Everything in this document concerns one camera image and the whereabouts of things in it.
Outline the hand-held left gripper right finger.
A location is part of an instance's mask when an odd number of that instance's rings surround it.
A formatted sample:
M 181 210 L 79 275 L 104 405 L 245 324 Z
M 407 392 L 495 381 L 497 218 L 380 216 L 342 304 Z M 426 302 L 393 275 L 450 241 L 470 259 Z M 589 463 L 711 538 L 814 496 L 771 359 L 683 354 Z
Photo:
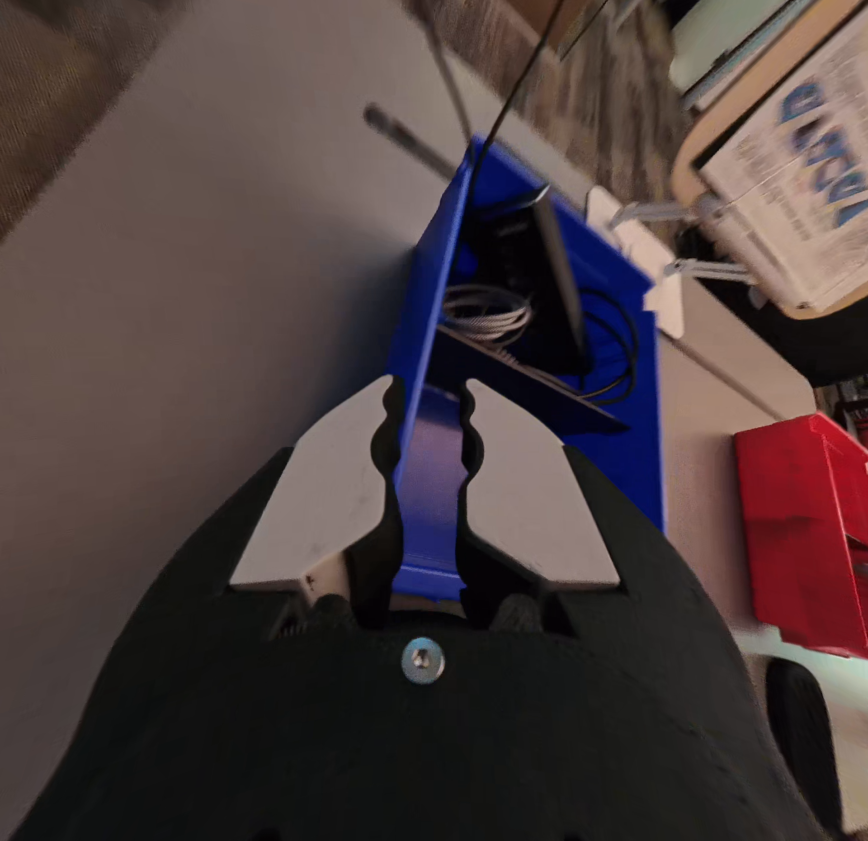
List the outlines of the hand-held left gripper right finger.
M 460 396 L 456 561 L 475 630 L 577 630 L 623 580 L 561 439 L 472 378 Z

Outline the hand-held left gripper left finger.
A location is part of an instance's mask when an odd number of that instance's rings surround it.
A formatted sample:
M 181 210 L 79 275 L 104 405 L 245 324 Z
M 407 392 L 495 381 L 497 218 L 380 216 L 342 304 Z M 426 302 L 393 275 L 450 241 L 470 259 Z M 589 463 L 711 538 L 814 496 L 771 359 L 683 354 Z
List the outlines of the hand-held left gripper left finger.
M 389 617 L 404 559 L 395 486 L 406 387 L 386 374 L 313 424 L 292 449 L 229 586 L 285 592 L 311 609 L 331 595 L 364 628 Z

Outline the blue plastic bin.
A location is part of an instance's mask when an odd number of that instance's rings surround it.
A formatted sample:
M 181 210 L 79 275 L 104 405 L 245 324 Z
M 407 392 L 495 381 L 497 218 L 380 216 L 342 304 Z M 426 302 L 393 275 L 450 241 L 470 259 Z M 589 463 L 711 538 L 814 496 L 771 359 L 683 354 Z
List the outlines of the blue plastic bin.
M 444 191 L 439 208 L 418 240 L 392 334 L 385 372 L 406 387 L 406 418 L 395 486 L 404 524 L 404 560 L 392 589 L 429 600 L 458 600 L 463 582 L 455 563 L 460 427 L 458 406 L 446 395 L 467 377 L 487 380 L 490 362 L 471 348 L 449 346 L 440 310 L 446 288 L 476 274 L 476 255 L 463 236 L 472 155 Z M 589 314 L 594 369 L 591 391 L 620 376 L 594 402 L 524 380 L 518 369 L 495 372 L 516 394 L 507 397 L 542 420 L 579 450 L 641 510 L 657 529 L 666 527 L 660 431 L 656 315 L 644 309 L 651 281 L 578 210 L 558 194 L 553 200 L 579 297 Z

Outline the black usb hub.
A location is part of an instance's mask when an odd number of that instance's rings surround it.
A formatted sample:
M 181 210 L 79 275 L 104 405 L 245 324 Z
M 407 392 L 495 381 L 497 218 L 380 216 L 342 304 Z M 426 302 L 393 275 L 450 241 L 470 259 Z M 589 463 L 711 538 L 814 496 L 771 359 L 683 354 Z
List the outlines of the black usb hub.
M 509 345 L 515 357 L 554 376 L 587 376 L 593 360 L 550 186 L 476 208 L 468 244 L 476 278 L 514 293 L 530 308 L 524 332 Z

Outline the white clip stand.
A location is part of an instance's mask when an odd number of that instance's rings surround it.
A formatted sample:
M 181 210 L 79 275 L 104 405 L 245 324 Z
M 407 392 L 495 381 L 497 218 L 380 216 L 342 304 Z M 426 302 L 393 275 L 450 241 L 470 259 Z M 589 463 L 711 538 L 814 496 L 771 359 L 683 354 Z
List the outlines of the white clip stand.
M 679 271 L 679 257 L 650 227 L 693 224 L 701 215 L 699 204 L 685 206 L 669 200 L 622 203 L 599 184 L 589 190 L 585 204 L 587 225 L 654 281 Z
M 754 287 L 756 279 L 738 264 L 697 259 L 676 259 L 667 254 L 640 261 L 639 269 L 651 287 L 645 294 L 644 309 L 656 315 L 656 326 L 670 339 L 680 340 L 686 330 L 682 280 L 709 279 L 743 283 Z

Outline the red plastic bin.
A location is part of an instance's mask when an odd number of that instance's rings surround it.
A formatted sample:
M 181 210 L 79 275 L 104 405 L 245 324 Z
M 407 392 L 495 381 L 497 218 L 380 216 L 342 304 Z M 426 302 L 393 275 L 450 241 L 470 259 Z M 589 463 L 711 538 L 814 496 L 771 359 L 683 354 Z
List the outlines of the red plastic bin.
M 755 617 L 783 641 L 867 657 L 867 452 L 821 413 L 734 436 Z

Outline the black wheel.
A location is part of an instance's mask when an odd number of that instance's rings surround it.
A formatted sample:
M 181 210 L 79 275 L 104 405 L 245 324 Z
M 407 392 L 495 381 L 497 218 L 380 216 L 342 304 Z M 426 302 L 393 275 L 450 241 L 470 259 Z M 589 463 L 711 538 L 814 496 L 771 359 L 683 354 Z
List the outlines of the black wheel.
M 804 666 L 772 659 L 766 712 L 775 742 L 819 825 L 843 839 L 843 806 L 830 716 L 820 684 Z

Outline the dark grey rod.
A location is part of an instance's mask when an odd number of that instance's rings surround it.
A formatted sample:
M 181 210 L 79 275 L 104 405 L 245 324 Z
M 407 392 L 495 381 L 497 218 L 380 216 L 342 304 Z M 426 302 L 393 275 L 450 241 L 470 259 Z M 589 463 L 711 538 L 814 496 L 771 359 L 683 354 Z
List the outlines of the dark grey rod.
M 367 103 L 363 108 L 362 117 L 364 124 L 375 134 L 444 181 L 452 181 L 456 173 L 463 168 L 463 164 L 448 161 L 438 150 L 377 103 Z

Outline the cardboard backing board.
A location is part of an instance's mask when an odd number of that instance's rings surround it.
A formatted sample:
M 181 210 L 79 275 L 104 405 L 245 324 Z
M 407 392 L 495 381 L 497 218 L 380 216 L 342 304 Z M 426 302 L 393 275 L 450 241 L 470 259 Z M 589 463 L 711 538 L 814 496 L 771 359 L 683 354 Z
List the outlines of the cardboard backing board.
M 755 287 L 768 300 L 794 319 L 820 318 L 841 311 L 866 298 L 866 287 L 853 293 L 826 315 L 797 312 L 779 302 L 778 294 L 760 278 L 757 268 L 748 258 L 741 229 L 726 214 L 725 204 L 709 191 L 698 174 L 695 162 L 711 147 L 720 144 L 728 131 L 735 129 L 736 124 L 746 118 L 748 112 L 788 73 L 835 34 L 862 6 L 866 6 L 866 0 L 816 0 L 695 120 L 678 152 L 672 172 L 672 190 L 676 200 L 685 206 L 699 204 L 702 208 L 698 220 L 700 230 L 714 242 L 717 250 L 727 254 L 735 264 L 743 266 L 756 279 Z

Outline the printed instruction sheet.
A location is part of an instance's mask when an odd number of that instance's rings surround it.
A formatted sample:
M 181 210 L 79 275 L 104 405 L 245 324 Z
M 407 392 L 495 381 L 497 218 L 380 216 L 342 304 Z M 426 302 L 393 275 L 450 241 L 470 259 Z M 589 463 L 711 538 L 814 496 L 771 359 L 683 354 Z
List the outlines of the printed instruction sheet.
M 866 287 L 866 44 L 862 6 L 695 162 L 797 312 L 832 313 Z

